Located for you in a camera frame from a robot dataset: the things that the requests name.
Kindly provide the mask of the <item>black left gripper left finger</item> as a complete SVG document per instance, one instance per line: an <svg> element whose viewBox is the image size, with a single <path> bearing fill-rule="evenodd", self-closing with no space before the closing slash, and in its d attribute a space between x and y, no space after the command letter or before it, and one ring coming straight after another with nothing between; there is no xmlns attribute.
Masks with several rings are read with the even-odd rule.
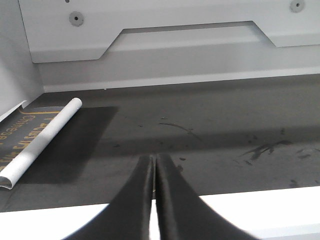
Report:
<svg viewBox="0 0 320 240"><path fill-rule="evenodd" d="M154 162L141 156L128 181L109 205L67 240L148 240Z"/></svg>

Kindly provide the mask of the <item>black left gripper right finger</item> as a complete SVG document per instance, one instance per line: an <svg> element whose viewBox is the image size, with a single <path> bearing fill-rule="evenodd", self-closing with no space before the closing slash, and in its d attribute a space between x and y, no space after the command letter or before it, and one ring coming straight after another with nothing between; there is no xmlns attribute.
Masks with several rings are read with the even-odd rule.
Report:
<svg viewBox="0 0 320 240"><path fill-rule="evenodd" d="M212 210L183 178L169 154L155 161L155 195L162 240L253 240Z"/></svg>

